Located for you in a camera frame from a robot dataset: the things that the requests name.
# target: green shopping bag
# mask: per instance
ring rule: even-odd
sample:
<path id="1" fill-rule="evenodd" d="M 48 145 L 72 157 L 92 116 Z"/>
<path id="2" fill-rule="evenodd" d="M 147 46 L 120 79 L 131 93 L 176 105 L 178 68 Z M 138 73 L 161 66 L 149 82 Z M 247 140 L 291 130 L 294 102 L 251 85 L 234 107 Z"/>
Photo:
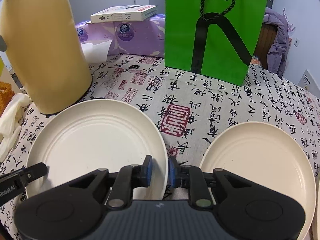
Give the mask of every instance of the green shopping bag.
<path id="1" fill-rule="evenodd" d="M 166 0 L 165 65 L 241 86 L 267 0 Z"/>

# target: white plate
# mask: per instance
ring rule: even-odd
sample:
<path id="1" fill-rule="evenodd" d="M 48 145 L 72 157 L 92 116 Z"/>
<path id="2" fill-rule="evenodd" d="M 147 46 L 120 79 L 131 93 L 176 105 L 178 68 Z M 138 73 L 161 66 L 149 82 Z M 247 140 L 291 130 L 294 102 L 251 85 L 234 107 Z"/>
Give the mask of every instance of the white plate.
<path id="1" fill-rule="evenodd" d="M 316 212 L 315 212 L 315 216 L 313 218 L 313 222 L 312 222 L 312 235 L 313 235 L 313 239 L 314 240 L 320 240 L 320 223 L 318 223 L 318 220 L 320 220 L 320 198 L 319 198 L 319 183 L 320 180 L 320 176 L 318 175 L 317 177 L 317 205 L 316 205 Z"/>
<path id="2" fill-rule="evenodd" d="M 281 129 L 263 122 L 232 126 L 211 143 L 200 168 L 223 168 L 292 197 L 306 213 L 298 240 L 308 233 L 316 206 L 315 179 L 304 151 Z"/>
<path id="3" fill-rule="evenodd" d="M 27 167 L 43 162 L 48 175 L 30 183 L 27 196 L 56 187 L 98 168 L 118 172 L 152 156 L 151 186 L 137 188 L 136 199 L 162 199 L 168 178 L 164 141 L 154 123 L 135 107 L 110 99 L 82 102 L 67 108 L 39 133 Z"/>

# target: tablecloth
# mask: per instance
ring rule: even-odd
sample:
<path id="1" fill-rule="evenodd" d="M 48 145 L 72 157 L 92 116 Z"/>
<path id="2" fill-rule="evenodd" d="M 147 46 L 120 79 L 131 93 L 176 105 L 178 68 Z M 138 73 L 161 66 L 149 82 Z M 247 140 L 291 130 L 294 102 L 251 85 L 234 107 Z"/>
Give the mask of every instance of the tablecloth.
<path id="1" fill-rule="evenodd" d="M 143 111 L 160 130 L 168 155 L 176 156 L 179 163 L 199 165 L 210 143 L 225 129 L 241 122 L 262 121 L 290 134 L 318 175 L 319 99 L 262 69 L 256 58 L 241 87 L 165 67 L 164 60 L 156 57 L 111 56 L 106 63 L 89 68 L 93 83 L 81 101 L 111 98 Z M 172 110 L 179 113 L 179 122 L 175 122 Z M 33 142 L 53 118 L 40 114 L 34 103 L 23 109 L 18 142 L 1 163 L 1 174 L 26 165 Z M 171 197 L 177 196 L 168 187 L 164 198 Z M 20 236 L 12 214 L 25 198 L 22 194 L 0 207 L 1 223 L 14 239 Z"/>

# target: jacket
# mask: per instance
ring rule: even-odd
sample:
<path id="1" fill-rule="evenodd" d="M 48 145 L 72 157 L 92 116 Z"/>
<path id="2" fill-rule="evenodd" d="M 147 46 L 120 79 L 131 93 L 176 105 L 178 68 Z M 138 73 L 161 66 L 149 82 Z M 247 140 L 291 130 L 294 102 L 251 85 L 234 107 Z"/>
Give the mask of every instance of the jacket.
<path id="1" fill-rule="evenodd" d="M 288 23 L 284 16 L 266 7 L 263 22 L 277 26 L 275 42 L 267 54 L 268 70 L 282 78 L 289 50 Z"/>

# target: purple tissue package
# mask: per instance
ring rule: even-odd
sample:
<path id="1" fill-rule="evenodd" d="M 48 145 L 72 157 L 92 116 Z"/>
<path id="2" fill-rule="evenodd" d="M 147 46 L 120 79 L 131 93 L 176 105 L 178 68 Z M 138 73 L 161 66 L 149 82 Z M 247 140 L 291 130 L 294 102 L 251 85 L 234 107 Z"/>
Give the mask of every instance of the purple tissue package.
<path id="1" fill-rule="evenodd" d="M 164 57 L 165 15 L 114 22 L 120 53 Z"/>
<path id="2" fill-rule="evenodd" d="M 108 55 L 118 55 L 120 53 L 113 22 L 91 23 L 85 21 L 77 24 L 76 29 L 81 43 L 112 40 Z"/>

